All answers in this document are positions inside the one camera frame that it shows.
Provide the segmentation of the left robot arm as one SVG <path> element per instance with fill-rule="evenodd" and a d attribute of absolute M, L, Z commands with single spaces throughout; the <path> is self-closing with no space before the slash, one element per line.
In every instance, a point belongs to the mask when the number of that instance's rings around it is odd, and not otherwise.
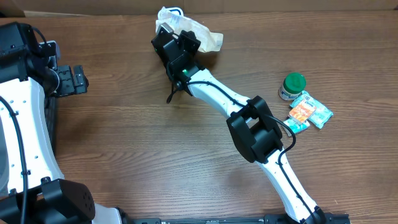
<path fill-rule="evenodd" d="M 38 28 L 1 26 L 1 146 L 7 151 L 5 223 L 127 223 L 120 208 L 97 204 L 66 180 L 54 156 L 55 100 L 87 92 L 81 65 L 59 65 L 58 44 Z"/>

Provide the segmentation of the green capped bottle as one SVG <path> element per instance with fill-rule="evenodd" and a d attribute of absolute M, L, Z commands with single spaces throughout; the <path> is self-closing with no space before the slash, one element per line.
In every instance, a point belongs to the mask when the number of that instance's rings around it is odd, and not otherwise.
<path fill-rule="evenodd" d="M 307 81 L 301 73 L 290 73 L 278 89 L 278 94 L 285 101 L 293 101 L 304 91 L 306 85 Z"/>

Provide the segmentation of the teal tissue pack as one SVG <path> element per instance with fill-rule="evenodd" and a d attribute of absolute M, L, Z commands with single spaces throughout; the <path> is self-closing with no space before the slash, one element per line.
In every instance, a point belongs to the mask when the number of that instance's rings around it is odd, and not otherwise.
<path fill-rule="evenodd" d="M 284 124 L 286 124 L 293 131 L 294 134 L 300 133 L 310 127 L 310 123 L 308 121 L 305 121 L 302 124 L 298 124 L 291 118 L 286 119 L 284 121 Z"/>

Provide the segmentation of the beige plastic pouch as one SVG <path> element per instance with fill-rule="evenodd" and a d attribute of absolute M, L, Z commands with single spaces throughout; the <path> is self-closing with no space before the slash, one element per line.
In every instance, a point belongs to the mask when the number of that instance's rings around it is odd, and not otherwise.
<path fill-rule="evenodd" d="M 202 53 L 208 52 L 219 52 L 223 45 L 223 34 L 211 32 L 209 28 L 203 24 L 194 21 L 193 19 L 186 16 L 179 16 L 172 14 L 170 11 L 163 7 L 157 13 L 157 20 L 155 22 L 155 32 L 158 26 L 166 22 L 173 30 L 174 34 L 180 34 L 181 31 L 193 31 L 198 40 L 201 41 L 199 51 Z"/>

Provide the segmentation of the orange tissue pack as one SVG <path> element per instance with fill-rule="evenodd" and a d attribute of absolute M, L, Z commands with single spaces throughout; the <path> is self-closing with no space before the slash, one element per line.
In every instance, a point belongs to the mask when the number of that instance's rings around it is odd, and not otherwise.
<path fill-rule="evenodd" d="M 313 103 L 302 100 L 289 111 L 289 118 L 297 124 L 303 124 L 314 114 L 316 109 L 317 107 Z"/>

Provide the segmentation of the teal wet wipes pack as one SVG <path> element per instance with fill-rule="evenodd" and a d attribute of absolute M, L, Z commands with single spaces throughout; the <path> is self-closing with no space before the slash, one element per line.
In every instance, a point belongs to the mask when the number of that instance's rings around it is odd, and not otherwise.
<path fill-rule="evenodd" d="M 333 116 L 333 112 L 331 110 L 329 110 L 325 105 L 323 105 L 314 97 L 312 97 L 305 90 L 303 90 L 302 93 L 290 104 L 290 107 L 294 108 L 302 100 L 305 100 L 311 105 L 316 107 L 316 110 L 309 117 L 308 120 L 311 121 L 318 129 L 321 129 L 324 126 L 324 124 Z"/>

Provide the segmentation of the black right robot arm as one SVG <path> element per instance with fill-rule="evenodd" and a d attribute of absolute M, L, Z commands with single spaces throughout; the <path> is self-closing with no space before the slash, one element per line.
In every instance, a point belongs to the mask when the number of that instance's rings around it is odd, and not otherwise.
<path fill-rule="evenodd" d="M 151 41 L 172 83 L 172 93 L 184 91 L 201 99 L 226 118 L 233 143 L 245 160 L 265 173 L 282 203 L 289 223 L 325 223 L 326 216 L 306 193 L 292 170 L 282 143 L 285 123 L 275 118 L 260 96 L 242 96 L 219 82 L 195 60 L 200 41 L 192 31 L 176 34 L 161 28 Z"/>

